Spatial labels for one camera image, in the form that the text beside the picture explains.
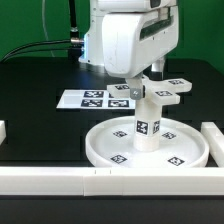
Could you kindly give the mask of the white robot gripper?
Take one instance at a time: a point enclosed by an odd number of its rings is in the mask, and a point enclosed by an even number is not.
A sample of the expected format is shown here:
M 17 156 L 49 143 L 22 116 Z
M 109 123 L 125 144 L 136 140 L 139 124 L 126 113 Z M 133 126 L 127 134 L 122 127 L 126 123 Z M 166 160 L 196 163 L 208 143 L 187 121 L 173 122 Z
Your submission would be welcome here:
M 152 79 L 161 81 L 166 62 L 163 56 L 177 46 L 178 7 L 168 8 L 170 17 L 167 20 L 157 21 L 159 13 L 159 10 L 148 13 L 109 13 L 103 18 L 105 69 L 110 76 L 127 78 L 130 98 L 133 100 L 143 98 L 142 75 L 139 73 L 152 64 Z

